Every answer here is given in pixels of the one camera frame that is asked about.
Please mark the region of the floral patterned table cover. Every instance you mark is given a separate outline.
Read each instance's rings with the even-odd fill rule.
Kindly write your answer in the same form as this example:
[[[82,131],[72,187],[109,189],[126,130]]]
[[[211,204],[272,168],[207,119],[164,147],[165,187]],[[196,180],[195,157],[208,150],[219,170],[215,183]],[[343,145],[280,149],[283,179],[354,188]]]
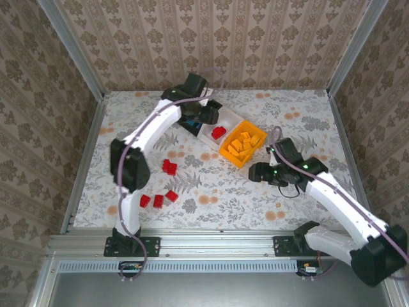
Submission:
[[[88,175],[77,207],[76,228],[112,228],[118,218],[118,194],[109,171],[109,146],[134,131],[153,111],[157,91],[117,91],[108,96]],[[266,133],[280,126],[304,158],[317,157],[329,168],[326,139],[333,127],[325,90],[225,90],[217,101]],[[179,198],[161,209],[142,208],[143,228],[212,230],[293,230],[316,221],[333,231],[342,225],[329,211],[293,187],[278,189],[248,179],[186,129],[173,125],[155,143],[144,194],[174,191]],[[164,159],[178,165],[175,176],[163,172]]]

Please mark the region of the white plastic bin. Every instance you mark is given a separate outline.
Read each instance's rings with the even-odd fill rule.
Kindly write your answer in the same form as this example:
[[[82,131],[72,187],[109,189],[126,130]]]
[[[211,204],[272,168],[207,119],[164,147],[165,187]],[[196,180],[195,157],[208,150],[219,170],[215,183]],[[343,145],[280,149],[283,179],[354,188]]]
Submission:
[[[223,106],[219,109],[218,122],[214,125],[202,124],[197,138],[207,144],[212,150],[219,152],[223,142],[225,142],[227,137],[232,134],[243,121],[244,119],[240,115],[228,109],[226,106]],[[218,139],[215,139],[212,136],[212,132],[217,127],[224,127],[226,133]]]

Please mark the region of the aluminium frame post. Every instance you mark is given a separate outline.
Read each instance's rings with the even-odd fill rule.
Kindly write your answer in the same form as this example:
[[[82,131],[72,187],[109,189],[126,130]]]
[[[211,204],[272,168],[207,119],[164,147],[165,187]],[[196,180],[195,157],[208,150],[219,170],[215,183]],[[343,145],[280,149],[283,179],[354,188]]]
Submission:
[[[80,45],[75,38],[74,32],[65,20],[61,10],[58,8],[55,0],[38,0],[39,5],[46,14],[50,23],[54,27],[57,35],[73,59],[75,66],[81,73],[89,90],[92,92],[97,102],[104,99],[105,90],[97,79],[89,61],[80,48]]]
[[[358,24],[335,72],[327,86],[329,97],[334,97],[351,70],[365,42],[383,13],[389,0],[371,0]]]

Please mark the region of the black plastic bin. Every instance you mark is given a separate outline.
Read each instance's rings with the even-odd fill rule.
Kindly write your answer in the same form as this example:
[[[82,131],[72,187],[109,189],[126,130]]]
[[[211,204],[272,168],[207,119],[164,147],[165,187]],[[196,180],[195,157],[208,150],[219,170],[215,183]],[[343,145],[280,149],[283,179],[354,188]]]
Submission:
[[[198,132],[202,125],[193,127],[187,124],[188,121],[200,122],[206,124],[206,113],[207,106],[222,107],[222,104],[216,100],[209,100],[206,106],[202,106],[199,102],[186,102],[180,104],[181,107],[181,118],[178,120],[178,124],[188,130],[194,136],[198,135]]]

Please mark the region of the aluminium table side rail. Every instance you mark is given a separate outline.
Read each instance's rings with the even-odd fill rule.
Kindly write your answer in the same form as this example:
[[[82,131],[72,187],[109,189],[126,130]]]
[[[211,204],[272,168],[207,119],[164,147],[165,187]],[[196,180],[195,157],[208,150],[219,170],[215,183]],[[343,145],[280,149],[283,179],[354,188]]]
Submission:
[[[328,211],[352,237],[376,237],[374,225],[378,222],[371,213],[355,161],[348,144],[342,119],[335,100],[329,98],[333,127],[328,133],[328,165],[333,179],[330,180],[339,190],[331,192]]]
[[[72,221],[75,219],[75,213],[80,203],[82,191],[86,182],[89,167],[95,150],[98,135],[102,127],[106,112],[107,102],[105,100],[99,102],[96,106],[93,121],[89,130],[88,138],[84,147],[84,152],[79,164],[77,176],[72,188],[70,199],[66,208],[66,213],[61,225],[60,234],[66,234]]]

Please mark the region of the yellow plastic bin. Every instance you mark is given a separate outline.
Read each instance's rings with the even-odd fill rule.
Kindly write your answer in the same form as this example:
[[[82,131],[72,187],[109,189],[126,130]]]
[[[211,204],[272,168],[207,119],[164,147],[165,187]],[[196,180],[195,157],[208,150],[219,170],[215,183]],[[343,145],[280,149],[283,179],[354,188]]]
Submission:
[[[240,156],[239,157],[235,157],[233,155],[231,155],[228,151],[228,145],[231,145],[231,142],[234,141],[235,139],[238,139],[239,141],[242,142],[242,144],[244,143],[250,143],[250,142],[244,142],[241,138],[240,133],[241,132],[248,132],[250,134],[250,137],[253,137],[253,135],[257,135],[261,140],[258,144],[258,146],[256,148],[252,148],[251,149],[251,153],[249,155],[247,155],[244,159],[241,159]],[[254,153],[256,152],[256,150],[258,150],[259,148],[261,148],[264,145],[264,142],[266,140],[267,137],[267,133],[262,131],[261,129],[259,129],[258,127],[256,127],[255,125],[253,125],[251,122],[244,120],[241,124],[239,124],[239,126],[233,131],[232,134],[230,134],[227,139],[225,140],[225,142],[223,142],[219,153],[225,157],[227,160],[229,160],[230,162],[232,162],[236,167],[238,168],[242,168],[243,165],[247,162],[250,161],[250,159],[252,158],[252,156],[254,155]]]

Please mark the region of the wide aluminium base beam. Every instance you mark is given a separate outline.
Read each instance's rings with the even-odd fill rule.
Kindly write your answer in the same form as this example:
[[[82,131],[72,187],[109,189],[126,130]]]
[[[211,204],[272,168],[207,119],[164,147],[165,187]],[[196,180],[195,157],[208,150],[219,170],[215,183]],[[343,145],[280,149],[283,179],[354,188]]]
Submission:
[[[104,257],[109,228],[72,228],[66,234],[52,235],[47,258],[99,260]],[[286,230],[142,230],[143,237],[160,237],[158,259],[164,260],[261,260],[274,258],[276,236],[292,236]]]

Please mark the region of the grey metal base panel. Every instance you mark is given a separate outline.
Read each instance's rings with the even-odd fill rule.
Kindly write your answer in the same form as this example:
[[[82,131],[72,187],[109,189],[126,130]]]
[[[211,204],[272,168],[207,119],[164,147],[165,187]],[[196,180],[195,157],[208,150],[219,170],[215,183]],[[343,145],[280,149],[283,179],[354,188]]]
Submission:
[[[61,274],[50,307],[391,307],[342,266],[314,281],[274,273]]]

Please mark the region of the small electronics connector board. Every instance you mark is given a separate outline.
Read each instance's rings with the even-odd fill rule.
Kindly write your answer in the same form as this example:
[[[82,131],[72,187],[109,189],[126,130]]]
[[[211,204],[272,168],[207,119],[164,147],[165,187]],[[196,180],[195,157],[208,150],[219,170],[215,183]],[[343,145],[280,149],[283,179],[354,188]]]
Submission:
[[[144,268],[143,261],[124,261],[118,264],[118,274],[125,279],[135,279]]]
[[[303,278],[306,277],[315,277],[322,273],[322,267],[320,266],[319,261],[298,261],[297,262],[297,272],[298,276]]]

